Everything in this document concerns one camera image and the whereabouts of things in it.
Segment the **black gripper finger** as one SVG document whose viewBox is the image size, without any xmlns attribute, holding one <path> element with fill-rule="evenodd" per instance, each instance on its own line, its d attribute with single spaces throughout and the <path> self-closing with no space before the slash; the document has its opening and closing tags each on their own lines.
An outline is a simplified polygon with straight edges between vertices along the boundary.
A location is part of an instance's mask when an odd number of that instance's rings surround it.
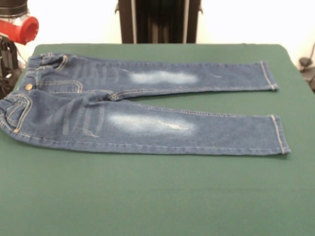
<svg viewBox="0 0 315 236">
<path fill-rule="evenodd" d="M 7 70 L 10 68 L 10 41 L 6 38 L 0 38 L 0 68 Z"/>
<path fill-rule="evenodd" d="M 14 42 L 9 43 L 10 53 L 9 53 L 9 65 L 11 69 L 18 69 L 18 58 L 17 58 L 17 47 Z"/>
</svg>

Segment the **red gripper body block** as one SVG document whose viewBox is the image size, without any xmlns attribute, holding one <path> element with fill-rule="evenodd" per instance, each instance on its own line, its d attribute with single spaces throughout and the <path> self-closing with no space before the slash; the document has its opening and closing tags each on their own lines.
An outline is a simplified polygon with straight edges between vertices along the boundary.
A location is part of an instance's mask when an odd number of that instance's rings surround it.
<svg viewBox="0 0 315 236">
<path fill-rule="evenodd" d="M 39 22 L 34 16 L 0 19 L 0 35 L 22 45 L 33 41 L 38 30 Z"/>
</svg>

